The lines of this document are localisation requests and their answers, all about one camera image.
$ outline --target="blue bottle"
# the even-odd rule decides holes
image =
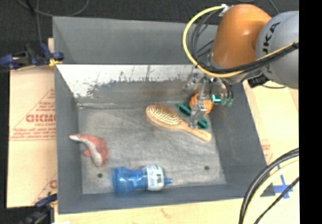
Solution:
[[[159,191],[171,184],[172,179],[165,178],[162,167],[150,164],[137,171],[117,167],[113,170],[112,182],[117,193],[127,194],[137,189]]]

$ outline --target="brush bristles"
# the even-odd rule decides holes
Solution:
[[[182,122],[177,112],[164,104],[151,104],[147,108],[147,112],[154,120],[165,125],[174,126]]]

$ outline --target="yellow cable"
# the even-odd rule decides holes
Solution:
[[[189,60],[195,65],[197,66],[202,72],[204,72],[205,74],[211,76],[211,77],[218,77],[218,78],[227,78],[227,77],[232,77],[232,76],[235,76],[237,74],[240,74],[242,72],[244,72],[244,70],[239,70],[239,71],[234,71],[234,72],[230,72],[230,73],[213,73],[213,72],[209,72],[207,71],[206,69],[204,69],[201,65],[198,64],[198,62],[192,57],[188,47],[187,47],[187,34],[188,34],[188,31],[190,29],[190,27],[192,26],[192,24],[201,16],[205,15],[206,13],[209,13],[211,11],[215,11],[215,10],[220,10],[220,9],[223,9],[227,7],[226,5],[221,5],[221,6],[216,6],[216,7],[212,7],[212,8],[208,8],[208,9],[205,9],[201,12],[199,12],[198,14],[196,14],[189,22],[188,24],[186,25],[186,28],[183,32],[183,38],[182,38],[182,43],[183,43],[183,48],[185,50],[185,53],[187,55],[187,57],[189,58]],[[276,54],[280,51],[282,51],[283,49],[289,47],[290,45],[287,45],[283,48],[280,48],[278,50],[275,50],[261,58],[258,58],[256,59],[255,61],[258,61],[259,59],[262,59],[262,58],[266,58],[272,54]]]
[[[299,159],[281,167],[279,170],[275,171],[269,178],[267,178],[263,183],[262,185],[260,185],[260,187],[256,190],[256,192],[253,194],[249,204],[248,204],[248,207],[245,211],[245,214],[244,214],[244,220],[243,220],[243,224],[247,223],[248,221],[248,218],[249,218],[249,212],[250,212],[250,208],[252,207],[252,204],[254,204],[254,201],[257,200],[261,195],[262,193],[265,191],[265,189],[272,183],[272,181],[277,177],[277,176],[280,176],[282,175],[285,171],[287,171],[288,169],[296,166],[299,164]]]

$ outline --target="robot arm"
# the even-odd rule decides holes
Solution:
[[[201,27],[191,35],[189,51],[186,37],[197,18],[209,12],[225,9],[211,49],[196,50]],[[249,4],[227,7],[222,5],[200,12],[186,26],[183,47],[191,62],[204,77],[192,108],[190,127],[206,113],[206,101],[230,106],[233,100],[231,85],[248,80],[251,87],[268,80],[298,89],[299,11],[285,12],[271,18],[263,10]],[[192,79],[186,87],[191,86]]]

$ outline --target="gray bin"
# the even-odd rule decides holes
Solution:
[[[59,213],[241,198],[266,166],[241,84],[233,87],[231,107],[206,116],[211,142],[160,129],[145,117],[150,103],[175,108],[189,100],[182,91],[193,67],[182,48],[185,26],[53,18],[54,50],[65,55],[55,71]],[[200,46],[216,30],[209,26]],[[101,169],[82,156],[82,144],[68,139],[88,132],[107,140],[110,156]],[[113,191],[114,167],[152,163],[164,167],[173,184],[160,192]]]

